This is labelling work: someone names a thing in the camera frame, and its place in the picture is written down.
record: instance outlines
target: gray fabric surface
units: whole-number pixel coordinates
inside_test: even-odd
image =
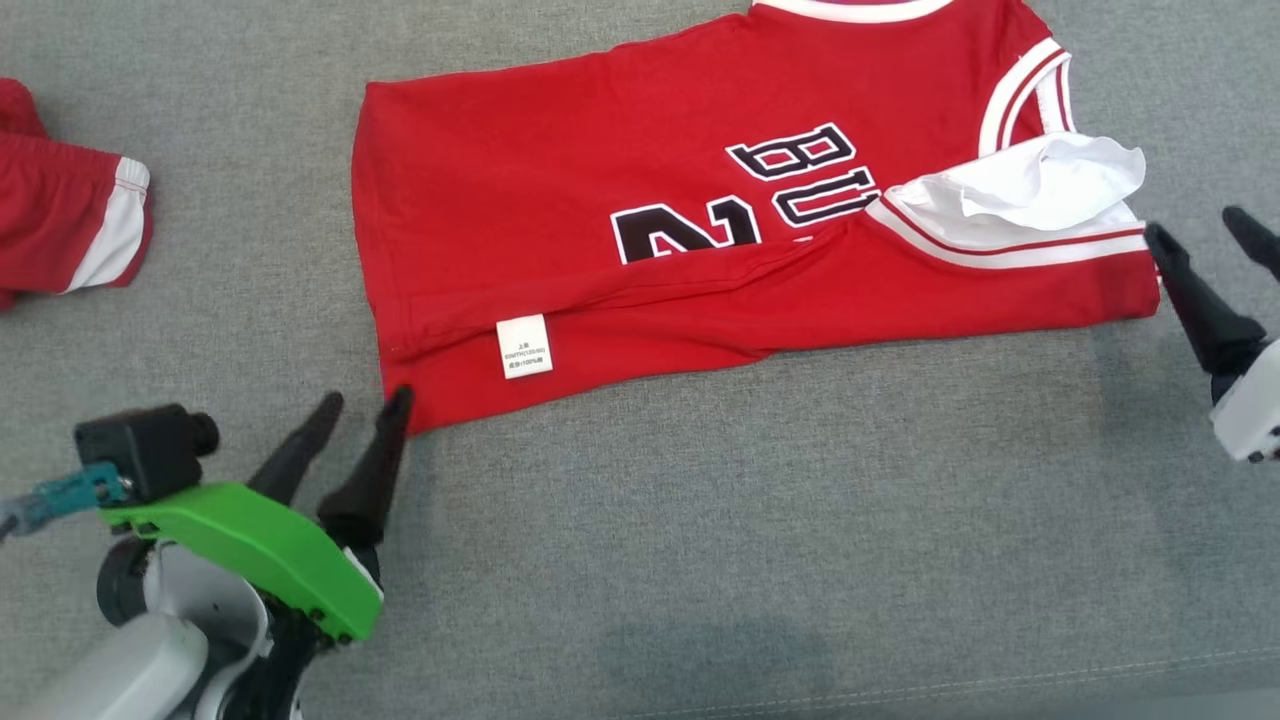
[[[1146,702],[1114,705],[1053,714],[1052,720],[1275,720],[1280,715],[1280,691],[1211,696],[1179,696]]]
[[[0,0],[0,74],[50,132],[147,163],[132,288],[0,315],[0,492],[74,421],[182,401],[244,479],[328,388],[379,405],[348,197],[362,83],[657,36],[741,0]],[[1230,300],[1276,288],[1217,213],[1280,227],[1271,0],[1033,3],[1082,128],[1146,149],[1135,200]],[[776,357],[417,441],[376,638],[307,717],[952,717],[1280,684],[1280,484],[1231,465],[1167,311],[1093,331]],[[0,707],[106,632],[90,518],[0,551]]]

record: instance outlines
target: shorts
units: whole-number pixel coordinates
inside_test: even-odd
[[[151,174],[54,142],[22,83],[0,78],[0,310],[18,293],[129,284],[151,238]]]

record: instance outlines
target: white tag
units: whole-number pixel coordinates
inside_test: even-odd
[[[502,351],[502,372],[508,380],[552,369],[547,320],[541,315],[498,323],[498,348]]]

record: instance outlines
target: white stripe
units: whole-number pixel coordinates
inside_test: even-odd
[[[1041,123],[1044,132],[1068,132],[1062,124],[1062,97],[1057,94],[1057,76],[1061,68],[1044,76],[1036,86],[1036,104],[1041,110]]]
[[[936,13],[952,0],[908,0],[892,5],[837,5],[819,0],[754,0],[753,5],[769,5],[780,10],[838,23],[896,23],[914,20]]]
[[[1071,67],[1071,59],[1068,58],[1065,63],[1059,65],[1057,70],[1044,76],[1044,79],[1039,81],[1036,86],[1036,101],[1041,110],[1041,122],[1044,124],[1044,132],[1075,132],[1075,120],[1071,118],[1071,102],[1066,96],[1068,88],[1068,72]],[[1059,79],[1061,78],[1062,92],[1059,92]]]
[[[1071,58],[1068,56],[1062,67],[1057,69],[1062,74],[1062,109],[1066,110],[1066,131],[1078,132],[1075,129],[1075,115],[1071,113]]]
[[[1057,44],[1052,37],[1046,37],[1039,41],[1034,47],[1032,47],[1025,55],[1021,56],[1014,67],[1000,78],[996,83],[996,91],[991,95],[991,101],[987,102],[987,111],[982,118],[982,131],[978,136],[978,156],[983,158],[991,155],[992,152],[1009,145],[1009,140],[1014,133],[1014,118],[1018,117],[1018,110],[1021,110],[1027,97],[1030,96],[1032,91],[1036,90],[1036,81],[1029,82],[1023,92],[1018,92],[1018,87],[1023,85],[1028,77],[1032,76],[1041,63],[1047,60],[1051,55],[1061,50],[1062,46]],[[1048,74],[1059,64],[1066,61],[1068,55],[1064,55],[1060,60],[1050,63],[1046,65],[1041,73]],[[1043,77],[1043,74],[1037,74],[1037,78]],[[1007,127],[1001,127],[1001,120],[1005,117],[1005,110],[1012,108],[1014,111],[1010,114],[1010,122]]]
[[[146,165],[120,158],[102,224],[76,268],[72,283],[63,292],[106,284],[124,274],[142,247],[142,231],[146,227],[143,204],[150,183],[151,173]]]
[[[1000,252],[997,255],[969,255],[965,252],[956,252],[945,247],[940,247],[937,243],[932,242],[929,238],[924,237],[916,232],[911,225],[902,222],[892,210],[884,206],[886,200],[882,197],[873,202],[868,209],[867,214],[874,220],[892,231],[895,234],[900,236],[902,240],[911,243],[916,250],[927,255],[932,255],[938,260],[951,263],[952,265],[961,265],[965,268],[978,268],[986,270],[1011,270],[1015,268],[1038,268],[1046,265],[1064,265],[1068,263],[1080,263],[1084,260],[1094,260],[1097,258],[1107,258],[1110,255],[1121,255],[1124,252],[1137,252],[1146,251],[1147,243],[1142,238],[1142,231],[1146,227],[1144,223],[1134,223],[1129,225],[1115,225],[1110,228],[1110,232],[1123,232],[1133,231],[1133,236],[1114,237],[1110,240],[1082,240],[1080,242],[1070,245],[1055,245],[1052,247],[1033,247],[1029,250],[1010,250],[1007,252]],[[904,210],[901,206],[895,205],[906,217],[911,217],[910,210]],[[1042,242],[1042,238],[1037,238],[1036,242]]]

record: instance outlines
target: green bracket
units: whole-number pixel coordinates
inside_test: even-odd
[[[367,639],[383,601],[311,520],[236,483],[200,486],[137,507],[108,507],[143,539],[172,539],[311,616],[329,637]]]

